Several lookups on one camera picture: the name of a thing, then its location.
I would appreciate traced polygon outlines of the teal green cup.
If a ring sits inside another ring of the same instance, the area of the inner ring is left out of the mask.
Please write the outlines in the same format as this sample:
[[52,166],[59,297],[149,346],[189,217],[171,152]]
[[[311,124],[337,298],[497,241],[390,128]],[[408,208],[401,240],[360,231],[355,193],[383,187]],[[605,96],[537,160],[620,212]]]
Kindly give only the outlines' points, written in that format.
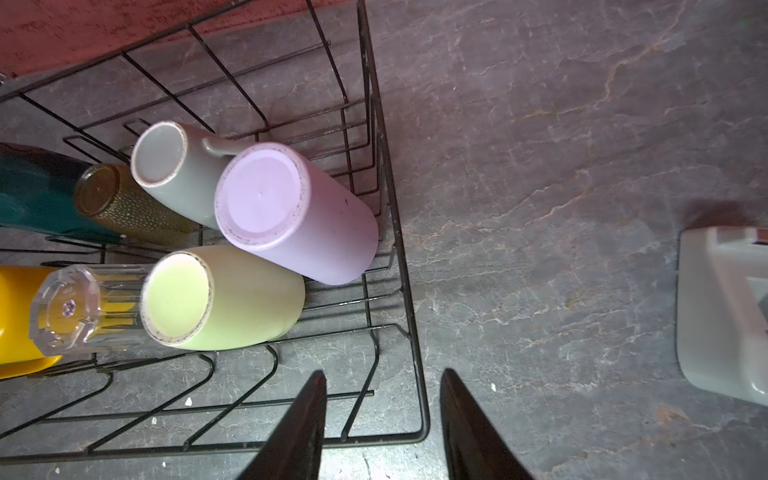
[[1,225],[94,243],[121,235],[78,212],[75,186],[90,164],[26,145],[1,145]]

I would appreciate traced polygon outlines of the lilac plastic cup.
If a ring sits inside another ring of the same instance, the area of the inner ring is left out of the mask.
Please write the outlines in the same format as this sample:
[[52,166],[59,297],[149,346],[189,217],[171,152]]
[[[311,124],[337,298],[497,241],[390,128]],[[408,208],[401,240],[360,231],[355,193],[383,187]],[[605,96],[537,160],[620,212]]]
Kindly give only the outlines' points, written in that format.
[[219,230],[237,248],[327,285],[347,284],[373,263],[377,220],[366,203],[293,148],[255,144],[223,171]]

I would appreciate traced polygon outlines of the white mug grey handle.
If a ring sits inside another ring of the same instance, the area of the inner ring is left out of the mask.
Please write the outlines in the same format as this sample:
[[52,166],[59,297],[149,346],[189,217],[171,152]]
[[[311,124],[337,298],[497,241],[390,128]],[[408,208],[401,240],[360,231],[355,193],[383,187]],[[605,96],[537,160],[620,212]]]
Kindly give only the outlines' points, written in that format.
[[217,229],[216,187],[228,163],[254,141],[232,140],[173,121],[146,129],[133,147],[133,179],[179,215]]

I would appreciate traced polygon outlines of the black wire dish rack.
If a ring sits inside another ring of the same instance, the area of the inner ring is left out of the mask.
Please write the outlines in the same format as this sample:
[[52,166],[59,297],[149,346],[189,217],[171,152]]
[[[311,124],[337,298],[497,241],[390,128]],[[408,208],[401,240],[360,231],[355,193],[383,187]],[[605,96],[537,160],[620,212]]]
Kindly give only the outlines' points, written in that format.
[[364,2],[231,1],[1,86],[1,251],[44,277],[5,465],[413,444],[431,421]]

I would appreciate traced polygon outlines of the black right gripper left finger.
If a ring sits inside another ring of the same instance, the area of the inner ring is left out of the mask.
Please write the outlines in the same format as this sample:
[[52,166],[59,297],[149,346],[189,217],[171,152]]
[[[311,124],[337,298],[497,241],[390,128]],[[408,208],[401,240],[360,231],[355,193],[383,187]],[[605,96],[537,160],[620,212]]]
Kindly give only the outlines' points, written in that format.
[[326,409],[326,377],[317,370],[238,479],[318,479]]

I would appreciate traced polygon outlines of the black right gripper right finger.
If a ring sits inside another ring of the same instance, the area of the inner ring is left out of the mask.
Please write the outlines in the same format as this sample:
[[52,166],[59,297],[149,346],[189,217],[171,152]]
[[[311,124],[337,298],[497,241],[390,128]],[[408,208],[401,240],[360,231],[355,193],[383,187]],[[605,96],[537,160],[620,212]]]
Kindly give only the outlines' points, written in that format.
[[533,479],[453,369],[441,377],[440,409],[450,479]]

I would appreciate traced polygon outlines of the olive glass cup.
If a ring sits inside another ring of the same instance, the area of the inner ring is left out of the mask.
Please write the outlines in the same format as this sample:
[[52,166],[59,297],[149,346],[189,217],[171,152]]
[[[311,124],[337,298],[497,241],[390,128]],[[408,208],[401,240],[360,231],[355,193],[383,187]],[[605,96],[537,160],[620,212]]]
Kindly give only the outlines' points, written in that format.
[[147,243],[177,247],[199,230],[147,193],[124,164],[90,166],[77,180],[73,200],[83,216]]

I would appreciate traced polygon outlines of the yellow mug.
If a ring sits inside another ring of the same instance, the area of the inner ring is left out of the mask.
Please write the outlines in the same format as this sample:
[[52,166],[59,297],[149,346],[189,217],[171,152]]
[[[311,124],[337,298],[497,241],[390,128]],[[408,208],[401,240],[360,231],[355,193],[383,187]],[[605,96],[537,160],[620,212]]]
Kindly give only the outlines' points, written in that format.
[[46,356],[29,338],[30,305],[52,267],[1,268],[1,378],[46,370],[67,356]]

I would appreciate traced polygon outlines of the cream mug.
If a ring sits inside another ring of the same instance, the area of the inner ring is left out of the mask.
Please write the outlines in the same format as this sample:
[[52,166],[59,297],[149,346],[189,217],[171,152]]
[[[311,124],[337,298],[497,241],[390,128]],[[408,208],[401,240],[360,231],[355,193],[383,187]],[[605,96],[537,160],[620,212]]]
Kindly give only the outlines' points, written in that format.
[[239,349],[285,335],[305,295],[299,274],[233,246],[202,246],[172,252],[151,268],[140,318],[164,346]]

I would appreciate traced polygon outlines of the clear glass cup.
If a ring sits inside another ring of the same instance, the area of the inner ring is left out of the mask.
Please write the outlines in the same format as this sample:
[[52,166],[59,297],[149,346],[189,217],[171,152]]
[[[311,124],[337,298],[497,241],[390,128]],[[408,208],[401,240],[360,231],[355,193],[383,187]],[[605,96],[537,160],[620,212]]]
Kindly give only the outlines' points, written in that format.
[[150,343],[140,318],[150,270],[146,264],[76,264],[50,273],[30,305],[30,340],[48,357]]

